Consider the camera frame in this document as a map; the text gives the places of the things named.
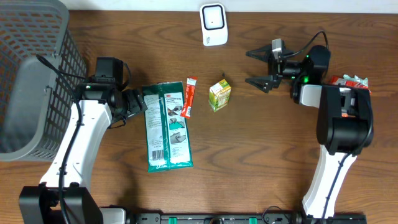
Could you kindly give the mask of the mint green wipes pack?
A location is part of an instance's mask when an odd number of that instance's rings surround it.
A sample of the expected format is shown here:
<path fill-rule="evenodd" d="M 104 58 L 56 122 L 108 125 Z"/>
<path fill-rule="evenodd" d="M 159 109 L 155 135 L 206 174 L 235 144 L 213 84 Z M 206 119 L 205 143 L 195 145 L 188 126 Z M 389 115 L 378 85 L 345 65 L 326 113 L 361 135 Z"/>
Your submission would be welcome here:
<path fill-rule="evenodd" d="M 346 80 L 350 80 L 350 81 L 353 81 L 353 82 L 360 83 L 360 84 L 362 84 L 362 85 L 364 85 L 364 86 L 366 86 L 366 87 L 369 86 L 369 84 L 368 84 L 368 78 L 360 78 L 360 77 L 358 77 L 358 76 L 356 76 L 356 75 L 355 75 L 354 77 L 351 77 L 351 76 L 349 76 L 349 75 L 347 75 L 347 74 L 344 74 L 344 75 L 343 75 L 343 78 L 346 79 Z"/>

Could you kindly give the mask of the green tea drink carton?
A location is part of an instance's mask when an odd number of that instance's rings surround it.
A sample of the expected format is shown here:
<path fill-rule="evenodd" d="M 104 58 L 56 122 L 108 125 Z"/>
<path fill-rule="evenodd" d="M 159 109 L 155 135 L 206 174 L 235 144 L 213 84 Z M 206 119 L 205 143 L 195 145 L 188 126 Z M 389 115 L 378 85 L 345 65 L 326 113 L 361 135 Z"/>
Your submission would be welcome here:
<path fill-rule="evenodd" d="M 209 104 L 214 112 L 222 109 L 229 103 L 231 94 L 231 86 L 222 79 L 209 89 Z"/>

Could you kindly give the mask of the green 3M gloves pack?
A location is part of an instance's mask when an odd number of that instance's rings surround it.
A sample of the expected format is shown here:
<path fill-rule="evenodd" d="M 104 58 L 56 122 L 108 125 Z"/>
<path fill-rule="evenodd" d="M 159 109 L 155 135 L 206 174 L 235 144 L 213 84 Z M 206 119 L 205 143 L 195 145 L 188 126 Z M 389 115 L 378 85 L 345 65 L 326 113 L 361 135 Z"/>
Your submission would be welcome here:
<path fill-rule="evenodd" d="M 181 116 L 185 97 L 182 82 L 142 87 L 149 172 L 192 167 L 187 122 Z"/>

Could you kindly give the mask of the red snack bag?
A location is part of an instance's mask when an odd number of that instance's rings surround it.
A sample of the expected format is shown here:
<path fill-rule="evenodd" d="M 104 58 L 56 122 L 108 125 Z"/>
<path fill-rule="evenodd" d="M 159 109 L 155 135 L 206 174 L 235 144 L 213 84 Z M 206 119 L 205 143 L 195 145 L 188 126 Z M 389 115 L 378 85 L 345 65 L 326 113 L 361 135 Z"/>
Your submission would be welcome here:
<path fill-rule="evenodd" d="M 337 77 L 337 76 L 333 76 L 330 81 L 329 81 L 330 85 L 341 85 L 341 86 L 349 86 L 349 87 L 353 87 L 353 88 L 360 88 L 360 89 L 369 89 L 369 87 L 366 87 L 360 83 L 357 82 L 353 82 L 350 80 L 346 80 L 342 77 Z"/>

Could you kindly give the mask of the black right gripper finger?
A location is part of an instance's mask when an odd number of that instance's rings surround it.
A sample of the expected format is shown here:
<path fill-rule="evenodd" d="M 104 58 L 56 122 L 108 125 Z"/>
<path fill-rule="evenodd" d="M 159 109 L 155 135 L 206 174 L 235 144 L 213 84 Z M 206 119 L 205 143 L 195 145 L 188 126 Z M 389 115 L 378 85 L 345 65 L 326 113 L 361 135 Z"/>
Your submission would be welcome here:
<path fill-rule="evenodd" d="M 268 62 L 273 57 L 272 44 L 267 44 L 258 49 L 247 51 L 246 56 L 263 62 Z"/>
<path fill-rule="evenodd" d="M 245 79 L 245 82 L 256 87 L 264 93 L 269 93 L 274 87 L 272 75 L 247 78 Z"/>

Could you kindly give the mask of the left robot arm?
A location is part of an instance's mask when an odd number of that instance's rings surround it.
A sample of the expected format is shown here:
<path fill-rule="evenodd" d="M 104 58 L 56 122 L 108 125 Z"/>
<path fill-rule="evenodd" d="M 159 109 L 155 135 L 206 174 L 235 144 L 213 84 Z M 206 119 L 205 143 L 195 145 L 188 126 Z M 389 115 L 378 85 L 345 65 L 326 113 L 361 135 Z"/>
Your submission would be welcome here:
<path fill-rule="evenodd" d="M 90 194 L 93 166 L 107 129 L 147 109 L 139 90 L 115 84 L 82 83 L 62 143 L 37 186 L 25 186 L 19 196 L 24 223 L 134 223 L 128 209 L 99 207 Z"/>

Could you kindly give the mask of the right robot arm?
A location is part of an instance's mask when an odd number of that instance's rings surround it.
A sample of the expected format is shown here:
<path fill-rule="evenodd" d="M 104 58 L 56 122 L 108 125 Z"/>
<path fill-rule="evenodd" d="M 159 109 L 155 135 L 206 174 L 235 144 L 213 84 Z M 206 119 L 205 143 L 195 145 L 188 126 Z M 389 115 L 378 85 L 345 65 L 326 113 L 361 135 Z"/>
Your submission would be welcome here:
<path fill-rule="evenodd" d="M 317 108 L 317 141 L 320 156 L 303 211 L 291 223 L 349 223 L 335 217 L 335 202 L 349 168 L 363 148 L 373 140 L 374 120 L 367 89 L 323 83 L 331 52 L 327 45 L 314 45 L 302 61 L 292 60 L 282 39 L 246 52 L 246 56 L 268 64 L 264 77 L 247 78 L 246 83 L 264 93 L 290 79 L 290 96 L 296 104 Z"/>

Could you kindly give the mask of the red Nestle sachet stick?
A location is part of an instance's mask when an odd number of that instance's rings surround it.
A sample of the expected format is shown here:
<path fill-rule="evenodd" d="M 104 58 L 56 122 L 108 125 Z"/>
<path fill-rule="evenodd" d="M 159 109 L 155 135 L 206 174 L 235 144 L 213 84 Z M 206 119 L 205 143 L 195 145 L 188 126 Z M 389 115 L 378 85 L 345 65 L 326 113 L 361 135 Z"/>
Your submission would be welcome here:
<path fill-rule="evenodd" d="M 187 78 L 187 86 L 185 89 L 185 102 L 182 108 L 181 117 L 190 119 L 191 118 L 191 110 L 193 104 L 193 98 L 195 95 L 195 88 L 197 84 L 197 77 L 188 77 Z"/>

